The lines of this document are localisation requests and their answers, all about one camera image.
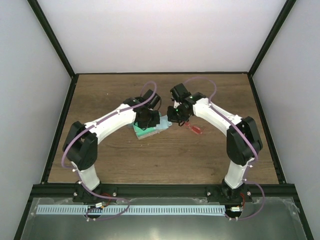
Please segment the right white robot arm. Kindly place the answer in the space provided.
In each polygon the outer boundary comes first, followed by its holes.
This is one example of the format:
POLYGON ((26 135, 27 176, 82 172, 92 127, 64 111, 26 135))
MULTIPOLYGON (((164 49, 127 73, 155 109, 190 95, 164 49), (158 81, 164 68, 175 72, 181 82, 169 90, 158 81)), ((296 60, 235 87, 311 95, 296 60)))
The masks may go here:
POLYGON ((167 108, 168 120, 183 126, 190 117, 201 118, 220 130, 226 137, 226 153, 230 159, 228 171, 221 183, 223 198, 229 202, 240 196, 246 181, 247 168, 258 160, 263 143, 252 117, 240 117, 215 105, 202 93, 191 94, 171 89, 173 106, 167 108))

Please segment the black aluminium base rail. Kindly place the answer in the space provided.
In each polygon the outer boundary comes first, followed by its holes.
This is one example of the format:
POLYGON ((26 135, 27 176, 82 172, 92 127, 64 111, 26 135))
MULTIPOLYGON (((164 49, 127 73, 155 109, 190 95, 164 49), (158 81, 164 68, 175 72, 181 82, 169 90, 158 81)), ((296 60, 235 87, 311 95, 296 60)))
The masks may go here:
MULTIPOLYGON (((219 184, 101 184, 95 193, 115 194, 118 198, 206 198, 208 202, 231 204, 242 199, 239 194, 231 199, 223 196, 219 184)), ((77 183, 47 183, 32 187, 29 199, 71 198, 76 203, 97 203, 100 198, 88 193, 77 183)))

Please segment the light blue cloth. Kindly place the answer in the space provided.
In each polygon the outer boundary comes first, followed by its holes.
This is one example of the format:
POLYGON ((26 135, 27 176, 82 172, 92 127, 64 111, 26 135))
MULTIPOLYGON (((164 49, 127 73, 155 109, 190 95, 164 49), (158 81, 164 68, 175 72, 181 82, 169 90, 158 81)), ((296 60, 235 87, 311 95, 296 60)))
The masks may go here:
POLYGON ((164 115, 164 116, 161 116, 160 117, 160 121, 159 121, 159 124, 156 126, 156 128, 158 130, 166 130, 168 129, 169 127, 171 127, 173 125, 173 123, 171 121, 168 120, 168 116, 167 115, 164 115))

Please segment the light grey glasses case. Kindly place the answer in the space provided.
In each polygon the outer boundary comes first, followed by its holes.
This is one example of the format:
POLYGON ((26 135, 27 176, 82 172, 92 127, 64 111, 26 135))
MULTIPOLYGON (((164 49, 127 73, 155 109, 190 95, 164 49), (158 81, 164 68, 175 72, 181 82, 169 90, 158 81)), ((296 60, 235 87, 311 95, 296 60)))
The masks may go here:
POLYGON ((158 134, 160 132, 163 132, 165 130, 159 130, 157 129, 157 125, 155 127, 148 127, 147 129, 143 130, 141 128, 139 128, 136 124, 132 124, 132 127, 133 127, 133 130, 135 132, 135 135, 136 137, 139 139, 139 140, 142 140, 144 138, 147 138, 147 137, 151 137, 155 134, 158 134))

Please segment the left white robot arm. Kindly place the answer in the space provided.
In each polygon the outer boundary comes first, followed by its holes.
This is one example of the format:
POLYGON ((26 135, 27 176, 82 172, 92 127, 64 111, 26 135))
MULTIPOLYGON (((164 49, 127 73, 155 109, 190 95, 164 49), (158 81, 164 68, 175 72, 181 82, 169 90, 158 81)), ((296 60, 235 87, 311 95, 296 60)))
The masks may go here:
POLYGON ((62 147, 61 164, 68 159, 71 168, 79 176, 86 189, 84 195, 89 201, 97 202, 102 196, 98 186, 100 179, 96 173, 98 145, 120 128, 133 124, 142 130, 160 123, 160 113, 137 98, 128 98, 110 113, 85 124, 74 122, 62 147))

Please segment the red lens sunglasses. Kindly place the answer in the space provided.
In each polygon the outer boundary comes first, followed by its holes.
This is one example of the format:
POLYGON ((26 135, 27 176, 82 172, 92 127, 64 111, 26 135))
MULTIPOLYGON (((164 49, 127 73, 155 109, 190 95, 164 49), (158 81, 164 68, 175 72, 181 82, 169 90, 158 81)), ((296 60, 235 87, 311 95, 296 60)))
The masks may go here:
POLYGON ((184 124, 184 126, 189 129, 190 131, 192 131, 193 133, 197 134, 197 135, 202 135, 203 134, 203 130, 201 128, 199 128, 196 125, 192 125, 189 122, 186 122, 184 124))

